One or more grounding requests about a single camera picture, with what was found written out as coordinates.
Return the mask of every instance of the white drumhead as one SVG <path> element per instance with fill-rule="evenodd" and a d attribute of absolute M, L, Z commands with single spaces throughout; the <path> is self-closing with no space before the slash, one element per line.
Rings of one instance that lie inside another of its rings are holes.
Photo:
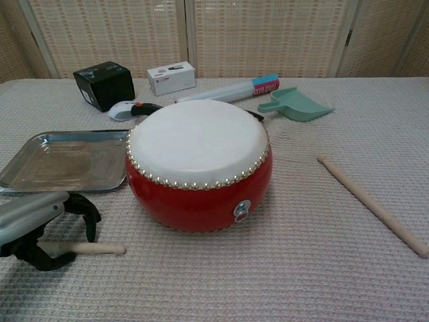
<path fill-rule="evenodd" d="M 130 137 L 141 172 L 163 182 L 204 184 L 241 176 L 264 155 L 267 135 L 248 112 L 228 103 L 186 101 L 164 107 L 142 121 Z"/>

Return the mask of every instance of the white mouse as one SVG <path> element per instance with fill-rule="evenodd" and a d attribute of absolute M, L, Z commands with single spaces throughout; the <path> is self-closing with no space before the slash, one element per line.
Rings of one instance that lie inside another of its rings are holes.
<path fill-rule="evenodd" d="M 162 106 L 135 101 L 122 101 L 109 109 L 109 116 L 116 121 L 127 121 L 140 115 L 151 115 Z"/>
<path fill-rule="evenodd" d="M 109 116 L 116 121 L 127 121 L 128 119 L 134 118 L 131 115 L 131 108 L 138 102 L 135 101 L 122 101 L 114 104 L 109 109 Z"/>

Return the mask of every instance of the woven panel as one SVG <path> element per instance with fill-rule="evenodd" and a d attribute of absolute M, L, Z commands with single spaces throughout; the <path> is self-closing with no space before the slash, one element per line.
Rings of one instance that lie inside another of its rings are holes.
<path fill-rule="evenodd" d="M 30 0 L 60 77 L 112 60 L 134 77 L 180 61 L 174 1 Z"/>
<path fill-rule="evenodd" d="M 5 12 L 0 5 L 0 83 L 17 78 L 31 78 L 34 73 L 19 49 Z"/>
<path fill-rule="evenodd" d="M 399 74 L 429 76 L 429 6 Z"/>
<path fill-rule="evenodd" d="M 346 0 L 195 0 L 200 77 L 328 75 Z"/>
<path fill-rule="evenodd" d="M 337 76 L 391 76 L 420 4 L 421 0 L 362 1 Z"/>
<path fill-rule="evenodd" d="M 23 53 L 31 64 L 36 76 L 39 78 L 50 78 L 48 67 L 38 45 L 33 39 L 32 31 L 28 26 L 25 15 L 22 13 L 19 2 L 17 0 L 2 0 L 1 4 L 17 35 Z"/>
<path fill-rule="evenodd" d="M 239 79 L 200 79 L 160 105 Z M 268 113 L 273 175 L 242 223 L 189 234 L 156 223 L 124 182 L 85 193 L 98 242 L 123 256 L 79 255 L 54 272 L 0 258 L 4 322 L 427 322 L 429 259 L 419 258 L 316 161 L 326 154 L 429 243 L 429 78 L 283 78 L 334 107 L 311 122 Z M 236 102 L 257 111 L 269 95 Z M 0 169 L 42 131 L 126 129 L 84 101 L 74 80 L 19 80 L 0 96 Z M 0 194 L 0 203 L 20 194 Z M 49 223 L 44 240 L 84 241 L 81 216 Z"/>

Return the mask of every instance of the white tube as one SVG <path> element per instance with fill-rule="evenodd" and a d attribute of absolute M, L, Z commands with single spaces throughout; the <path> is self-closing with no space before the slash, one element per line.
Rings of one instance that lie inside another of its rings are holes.
<path fill-rule="evenodd" d="M 195 99 L 214 99 L 222 102 L 233 102 L 239 99 L 246 99 L 252 96 L 258 96 L 269 93 L 279 87 L 277 75 L 267 75 L 254 78 L 238 84 L 211 89 L 199 94 L 176 99 L 176 103 L 192 101 Z"/>

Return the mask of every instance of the red label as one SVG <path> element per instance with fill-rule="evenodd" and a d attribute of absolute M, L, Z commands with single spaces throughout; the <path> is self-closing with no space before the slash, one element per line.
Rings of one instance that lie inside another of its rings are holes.
<path fill-rule="evenodd" d="M 253 94 L 252 96 L 260 96 L 262 94 L 266 94 L 272 92 L 279 88 L 280 81 L 278 79 L 272 80 L 271 82 L 262 83 L 258 85 L 253 85 Z"/>

